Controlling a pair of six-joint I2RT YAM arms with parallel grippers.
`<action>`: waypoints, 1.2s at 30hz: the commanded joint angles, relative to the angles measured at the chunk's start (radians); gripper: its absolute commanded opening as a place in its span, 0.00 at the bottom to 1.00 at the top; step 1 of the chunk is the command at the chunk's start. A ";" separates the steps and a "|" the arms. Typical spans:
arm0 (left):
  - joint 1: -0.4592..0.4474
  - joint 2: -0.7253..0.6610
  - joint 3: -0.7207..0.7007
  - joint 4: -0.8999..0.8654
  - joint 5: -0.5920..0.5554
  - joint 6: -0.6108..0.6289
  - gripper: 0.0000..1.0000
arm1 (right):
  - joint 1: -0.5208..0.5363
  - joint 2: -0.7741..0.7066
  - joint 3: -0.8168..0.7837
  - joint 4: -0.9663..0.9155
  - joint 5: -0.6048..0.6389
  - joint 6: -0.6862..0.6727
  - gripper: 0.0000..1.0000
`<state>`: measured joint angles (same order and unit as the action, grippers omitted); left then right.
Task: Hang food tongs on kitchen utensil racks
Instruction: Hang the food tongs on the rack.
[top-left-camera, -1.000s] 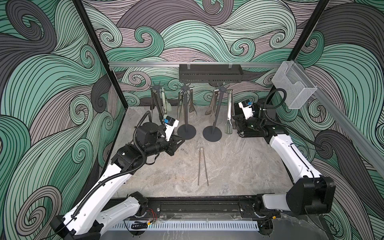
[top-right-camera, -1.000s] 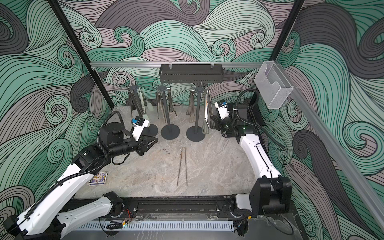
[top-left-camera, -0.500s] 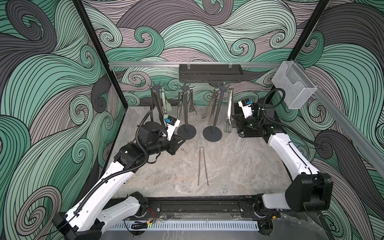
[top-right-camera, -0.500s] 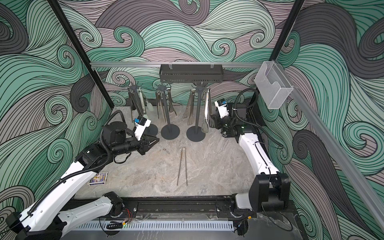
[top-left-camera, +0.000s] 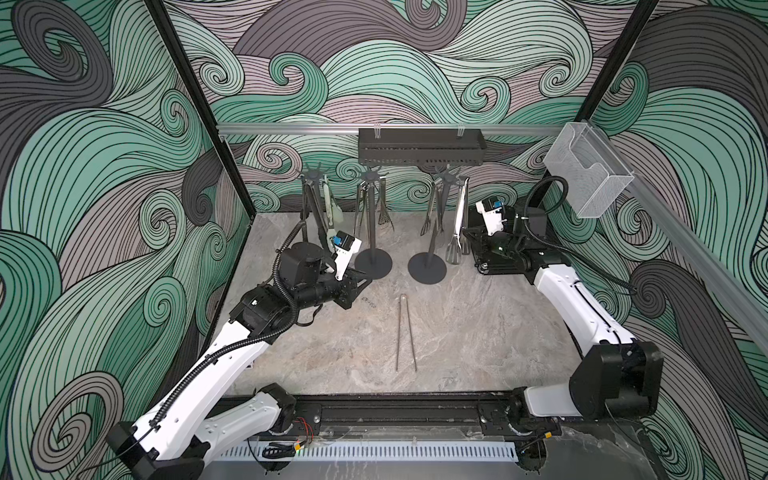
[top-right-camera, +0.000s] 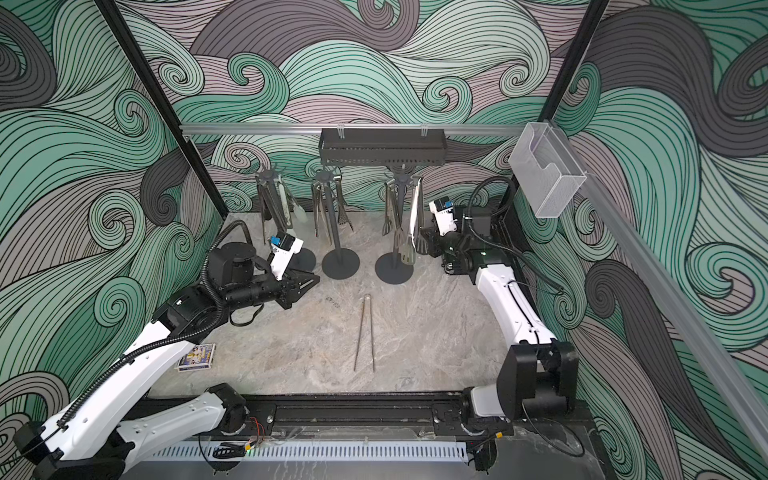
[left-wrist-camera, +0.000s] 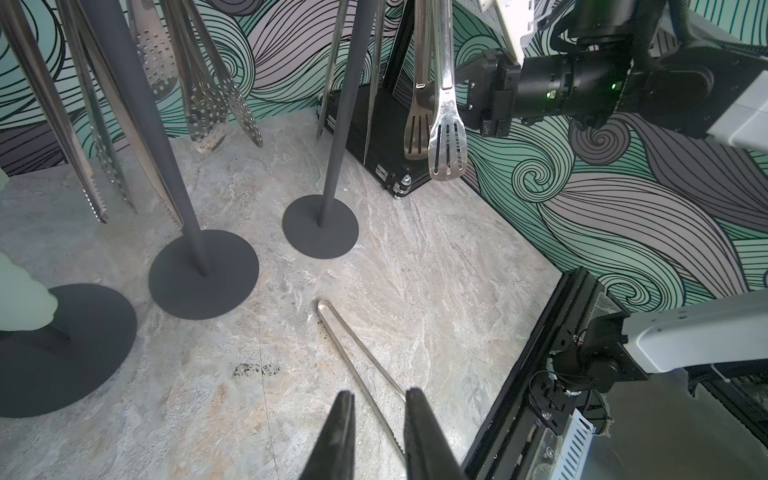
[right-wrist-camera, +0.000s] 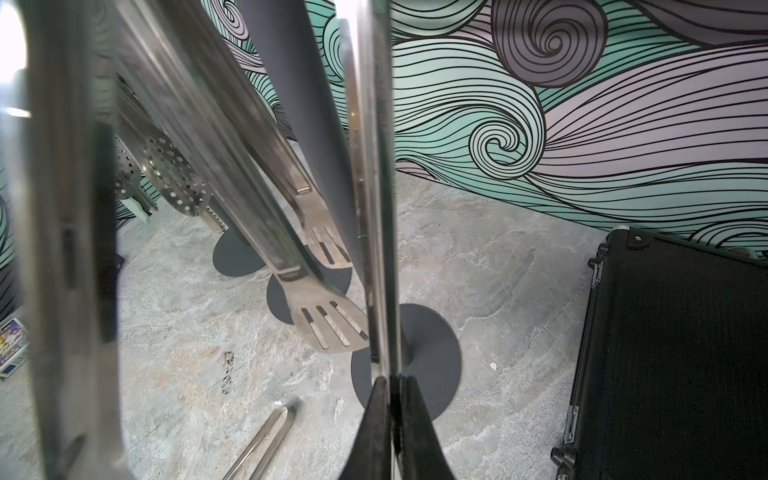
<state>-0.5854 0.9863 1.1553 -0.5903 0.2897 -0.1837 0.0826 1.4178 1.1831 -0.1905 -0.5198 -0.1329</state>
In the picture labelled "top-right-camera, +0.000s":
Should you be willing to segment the dark utensil rack stand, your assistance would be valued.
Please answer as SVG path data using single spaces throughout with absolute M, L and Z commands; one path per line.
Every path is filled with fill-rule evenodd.
M 323 185 L 324 205 L 326 210 L 326 219 L 328 224 L 329 240 L 333 249 L 328 252 L 322 262 L 323 273 L 333 280 L 345 280 L 352 277 L 359 269 L 360 259 L 351 249 L 344 248 L 341 244 L 339 235 L 339 224 L 336 218 L 336 209 L 334 205 L 334 193 L 331 183 L 334 175 L 326 170 L 319 170 L 315 173 L 313 182 L 320 181 Z
M 397 174 L 407 174 L 403 171 L 392 171 L 393 178 L 388 181 L 393 181 L 395 185 L 395 176 Z M 402 219 L 405 195 L 398 197 L 396 188 L 396 205 L 399 213 L 399 219 Z M 390 285 L 400 285 L 407 282 L 413 274 L 413 266 L 404 265 L 395 256 L 395 250 L 392 243 L 392 250 L 390 253 L 385 253 L 380 256 L 375 263 L 375 272 L 377 277 L 383 282 Z
M 258 173 L 257 185 L 262 222 L 270 218 L 277 228 L 276 240 L 264 240 L 272 249 L 273 273 L 281 279 L 287 269 L 313 272 L 316 266 L 315 255 L 303 246 L 303 241 L 297 238 L 293 230 L 288 195 L 278 173 L 272 169 Z

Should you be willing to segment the green metal tongs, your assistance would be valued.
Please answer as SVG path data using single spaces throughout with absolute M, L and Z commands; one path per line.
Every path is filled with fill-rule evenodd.
M 295 225 L 307 222 L 307 214 L 303 207 L 298 203 L 295 196 L 289 191 L 281 176 L 276 181 L 276 187 L 285 218 L 287 232 L 295 236 Z

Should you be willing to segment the clear metal tongs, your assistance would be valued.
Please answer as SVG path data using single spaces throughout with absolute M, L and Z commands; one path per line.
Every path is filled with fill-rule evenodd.
M 348 225 L 351 230 L 354 230 L 354 227 L 351 223 L 351 220 L 347 212 L 347 202 L 345 200 L 344 193 L 343 193 L 342 176 L 335 175 L 333 179 L 335 183 L 336 199 L 337 199 L 337 205 L 338 205 L 337 222 L 339 225 Z

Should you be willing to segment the black metal tongs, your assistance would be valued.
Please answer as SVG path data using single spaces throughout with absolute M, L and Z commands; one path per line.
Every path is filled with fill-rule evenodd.
M 272 220 L 275 222 L 277 231 L 279 233 L 287 233 L 288 225 L 274 179 L 259 178 L 259 186 L 261 187 L 263 202 Z

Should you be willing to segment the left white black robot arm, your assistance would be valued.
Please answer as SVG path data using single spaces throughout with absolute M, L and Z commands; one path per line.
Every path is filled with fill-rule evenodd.
M 117 479 L 152 454 L 188 437 L 237 436 L 247 426 L 246 400 L 221 383 L 164 411 L 129 420 L 127 414 L 171 366 L 191 353 L 232 312 L 289 309 L 318 275 L 290 268 L 299 244 L 273 246 L 267 259 L 249 242 L 210 250 L 195 283 L 153 314 L 132 347 L 91 386 L 45 422 L 29 422 L 13 437 L 35 479 Z

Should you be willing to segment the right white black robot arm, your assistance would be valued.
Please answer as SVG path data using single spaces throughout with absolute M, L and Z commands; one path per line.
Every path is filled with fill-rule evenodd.
M 441 258 L 444 271 L 468 276 L 482 294 L 507 345 L 496 380 L 465 390 L 471 414 L 516 420 L 573 411 L 579 357 L 539 317 L 513 254 L 472 235 L 442 235 L 435 227 L 423 232 L 428 253 Z

